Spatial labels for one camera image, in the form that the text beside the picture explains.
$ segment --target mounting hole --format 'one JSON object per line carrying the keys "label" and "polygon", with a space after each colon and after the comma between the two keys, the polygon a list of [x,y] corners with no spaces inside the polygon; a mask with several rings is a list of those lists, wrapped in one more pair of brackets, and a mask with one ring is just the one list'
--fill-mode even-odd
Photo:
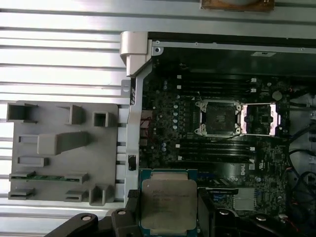
{"label": "mounting hole", "polygon": [[129,86],[128,85],[123,86],[123,91],[124,92],[129,92]]}
{"label": "mounting hole", "polygon": [[91,220],[91,216],[82,216],[81,218],[83,221],[89,221]]}

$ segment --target screw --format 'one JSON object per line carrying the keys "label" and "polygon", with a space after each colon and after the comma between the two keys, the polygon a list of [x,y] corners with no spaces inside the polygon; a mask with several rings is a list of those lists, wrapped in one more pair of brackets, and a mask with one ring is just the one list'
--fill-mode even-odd
{"label": "screw", "polygon": [[229,214],[229,211],[228,210],[220,210],[219,213],[222,214],[223,216],[227,216]]}
{"label": "screw", "polygon": [[91,220],[91,216],[84,216],[81,218],[83,221]]}
{"label": "screw", "polygon": [[261,215],[256,216],[256,219],[257,219],[258,221],[266,221],[266,220],[267,220],[264,216],[261,216]]}

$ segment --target gray plastic bracket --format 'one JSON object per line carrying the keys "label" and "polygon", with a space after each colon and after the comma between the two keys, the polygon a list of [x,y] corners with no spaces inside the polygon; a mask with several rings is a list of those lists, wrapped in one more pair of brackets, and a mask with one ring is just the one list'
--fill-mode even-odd
{"label": "gray plastic bracket", "polygon": [[21,135],[19,136],[20,143],[29,143],[29,144],[37,144],[38,136],[37,135]]}
{"label": "gray plastic bracket", "polygon": [[96,185],[89,190],[89,204],[91,206],[104,206],[113,199],[112,188],[109,185]]}
{"label": "gray plastic bracket", "polygon": [[27,200],[35,193],[35,189],[16,189],[9,192],[8,199],[13,200]]}
{"label": "gray plastic bracket", "polygon": [[77,105],[71,105],[69,107],[59,106],[69,111],[69,121],[66,124],[75,125],[83,123],[83,108]]}
{"label": "gray plastic bracket", "polygon": [[113,114],[107,111],[93,112],[93,126],[94,127],[113,127],[117,126],[116,118]]}
{"label": "gray plastic bracket", "polygon": [[38,136],[39,155],[55,156],[62,152],[88,145],[87,132],[67,132],[59,134],[40,134]]}
{"label": "gray plastic bracket", "polygon": [[86,195],[87,195],[86,191],[69,190],[65,194],[64,201],[82,202],[82,199],[85,198]]}
{"label": "gray plastic bracket", "polygon": [[49,158],[43,157],[18,157],[17,163],[24,167],[44,167],[49,164]]}
{"label": "gray plastic bracket", "polygon": [[28,122],[37,123],[31,118],[31,110],[37,107],[37,105],[31,104],[8,104],[6,121],[7,122]]}
{"label": "gray plastic bracket", "polygon": [[134,77],[152,57],[152,40],[148,32],[125,31],[120,35],[120,56],[126,65],[126,75]]}
{"label": "gray plastic bracket", "polygon": [[65,175],[66,179],[77,180],[79,184],[83,184],[85,181],[89,180],[88,174],[67,174]]}
{"label": "gray plastic bracket", "polygon": [[9,178],[27,178],[32,175],[35,175],[35,171],[18,171],[15,173],[10,174]]}

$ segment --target red wire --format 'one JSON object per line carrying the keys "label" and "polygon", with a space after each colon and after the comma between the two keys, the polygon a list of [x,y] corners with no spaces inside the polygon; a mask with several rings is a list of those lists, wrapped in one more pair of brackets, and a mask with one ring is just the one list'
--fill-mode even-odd
{"label": "red wire", "polygon": [[296,232],[299,232],[299,229],[293,224],[293,222],[291,222],[289,219],[285,218],[285,221],[287,221],[288,223],[291,224],[291,226],[293,226],[294,229],[296,229]]}

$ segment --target capacitor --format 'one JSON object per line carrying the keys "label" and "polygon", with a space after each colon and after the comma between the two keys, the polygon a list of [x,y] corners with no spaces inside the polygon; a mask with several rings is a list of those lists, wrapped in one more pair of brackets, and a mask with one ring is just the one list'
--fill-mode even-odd
{"label": "capacitor", "polygon": [[261,178],[260,177],[255,177],[255,180],[260,183],[261,182]]}
{"label": "capacitor", "polygon": [[272,94],[272,98],[276,101],[280,101],[282,99],[283,95],[281,92],[279,92],[278,90],[273,92]]}

